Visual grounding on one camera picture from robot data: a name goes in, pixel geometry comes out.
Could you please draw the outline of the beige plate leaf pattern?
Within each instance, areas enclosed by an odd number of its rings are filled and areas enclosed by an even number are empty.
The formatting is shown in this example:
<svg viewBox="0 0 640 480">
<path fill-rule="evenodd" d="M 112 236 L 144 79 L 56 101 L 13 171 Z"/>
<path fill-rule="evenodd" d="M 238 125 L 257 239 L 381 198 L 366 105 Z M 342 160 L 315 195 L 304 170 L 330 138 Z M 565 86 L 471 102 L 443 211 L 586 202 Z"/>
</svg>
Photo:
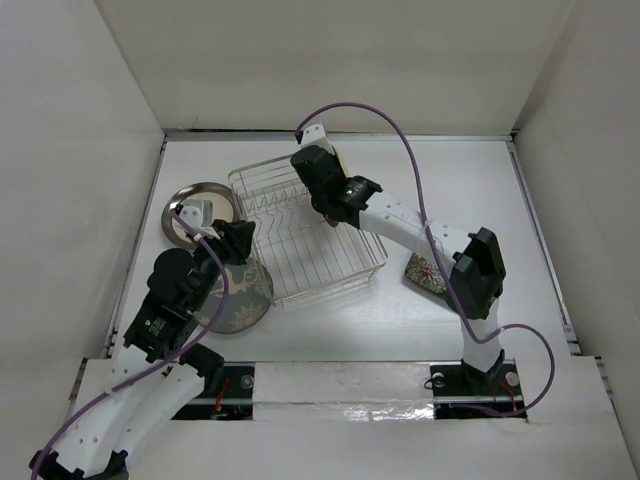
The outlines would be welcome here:
<svg viewBox="0 0 640 480">
<path fill-rule="evenodd" d="M 335 157 L 337 158 L 337 160 L 338 160 L 338 162 L 340 164 L 340 168 L 341 168 L 344 176 L 346 178 L 351 177 L 351 174 L 350 174 L 349 169 L 348 169 L 348 165 L 345 162 L 345 160 L 343 159 L 343 156 L 342 156 L 340 150 L 335 145 L 333 145 L 333 151 L 334 151 Z"/>
</svg>

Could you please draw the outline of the black square floral plate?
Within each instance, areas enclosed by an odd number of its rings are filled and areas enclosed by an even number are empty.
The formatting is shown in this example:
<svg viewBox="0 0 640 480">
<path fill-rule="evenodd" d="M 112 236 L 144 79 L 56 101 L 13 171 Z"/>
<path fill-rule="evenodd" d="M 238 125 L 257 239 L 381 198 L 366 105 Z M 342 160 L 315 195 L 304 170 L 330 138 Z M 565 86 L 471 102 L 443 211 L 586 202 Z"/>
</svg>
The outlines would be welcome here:
<svg viewBox="0 0 640 480">
<path fill-rule="evenodd" d="M 448 288 L 435 260 L 412 253 L 405 266 L 404 277 L 427 293 L 445 300 Z"/>
</svg>

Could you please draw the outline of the cream plate black striped rim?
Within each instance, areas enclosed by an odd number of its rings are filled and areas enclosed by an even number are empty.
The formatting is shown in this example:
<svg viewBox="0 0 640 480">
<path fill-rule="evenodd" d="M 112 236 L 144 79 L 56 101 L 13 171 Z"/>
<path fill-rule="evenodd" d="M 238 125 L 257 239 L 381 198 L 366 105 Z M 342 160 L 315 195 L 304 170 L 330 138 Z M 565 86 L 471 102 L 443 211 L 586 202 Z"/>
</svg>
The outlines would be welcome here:
<svg viewBox="0 0 640 480">
<path fill-rule="evenodd" d="M 340 213 L 326 213 L 323 215 L 325 221 L 332 227 L 336 228 L 340 223 L 344 221 L 343 215 Z"/>
</svg>

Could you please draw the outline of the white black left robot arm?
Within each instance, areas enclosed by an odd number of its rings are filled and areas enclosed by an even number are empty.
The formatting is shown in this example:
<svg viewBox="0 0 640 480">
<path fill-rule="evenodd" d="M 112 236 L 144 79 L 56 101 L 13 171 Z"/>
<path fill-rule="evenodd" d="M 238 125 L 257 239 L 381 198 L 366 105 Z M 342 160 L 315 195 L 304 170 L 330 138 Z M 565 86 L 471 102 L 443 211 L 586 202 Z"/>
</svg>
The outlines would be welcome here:
<svg viewBox="0 0 640 480">
<path fill-rule="evenodd" d="M 126 479 L 152 438 L 190 400 L 222 387 L 223 358 L 201 344 L 195 318 L 217 281 L 230 295 L 226 266 L 245 264 L 252 221 L 216 220 L 187 235 L 194 251 L 172 248 L 155 260 L 148 293 L 128 329 L 102 392 L 78 409 L 31 460 L 34 479 Z"/>
</svg>

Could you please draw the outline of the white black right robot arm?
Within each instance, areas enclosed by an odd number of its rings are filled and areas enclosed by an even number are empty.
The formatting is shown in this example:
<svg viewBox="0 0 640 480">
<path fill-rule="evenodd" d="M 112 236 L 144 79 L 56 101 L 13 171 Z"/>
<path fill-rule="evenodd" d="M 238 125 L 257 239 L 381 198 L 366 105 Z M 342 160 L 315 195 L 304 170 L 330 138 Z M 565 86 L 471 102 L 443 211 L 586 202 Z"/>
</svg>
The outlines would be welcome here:
<svg viewBox="0 0 640 480">
<path fill-rule="evenodd" d="M 465 232 L 424 221 L 420 213 L 363 177 L 345 174 L 338 157 L 313 145 L 290 163 L 307 188 L 312 207 L 332 222 L 382 236 L 427 262 L 420 273 L 427 289 L 460 315 L 463 332 L 462 381 L 484 393 L 498 381 L 504 351 L 497 339 L 497 312 L 506 269 L 497 236 L 487 228 Z"/>
</svg>

